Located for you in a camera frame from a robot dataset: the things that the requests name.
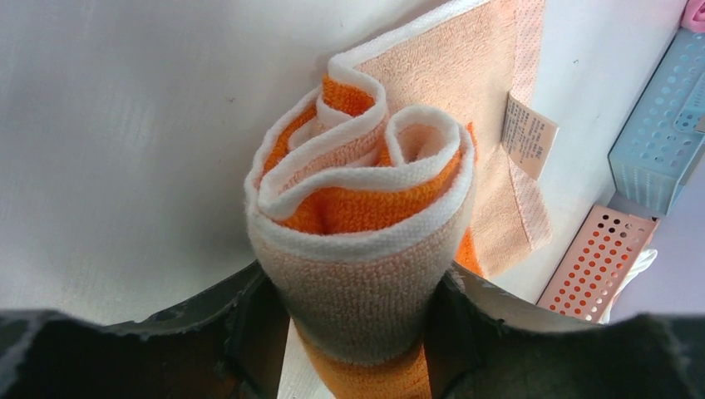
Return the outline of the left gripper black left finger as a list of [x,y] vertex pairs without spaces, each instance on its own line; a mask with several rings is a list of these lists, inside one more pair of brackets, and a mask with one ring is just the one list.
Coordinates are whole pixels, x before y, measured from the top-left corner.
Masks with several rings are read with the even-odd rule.
[[274,398],[289,315],[256,263],[142,322],[1,314],[4,398]]

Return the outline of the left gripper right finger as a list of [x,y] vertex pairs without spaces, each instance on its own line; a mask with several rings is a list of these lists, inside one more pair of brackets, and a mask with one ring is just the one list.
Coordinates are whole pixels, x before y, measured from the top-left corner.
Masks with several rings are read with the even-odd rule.
[[528,303],[458,265],[425,342],[435,398],[701,398],[704,318],[593,324]]

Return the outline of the orange cartoon towel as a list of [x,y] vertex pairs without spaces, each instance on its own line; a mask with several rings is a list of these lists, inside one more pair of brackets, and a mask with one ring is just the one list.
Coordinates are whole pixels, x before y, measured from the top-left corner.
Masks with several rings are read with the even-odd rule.
[[428,398],[422,331],[459,264],[483,278],[549,243],[502,141],[529,105],[545,5],[450,1],[333,56],[245,182],[254,252],[337,398]]

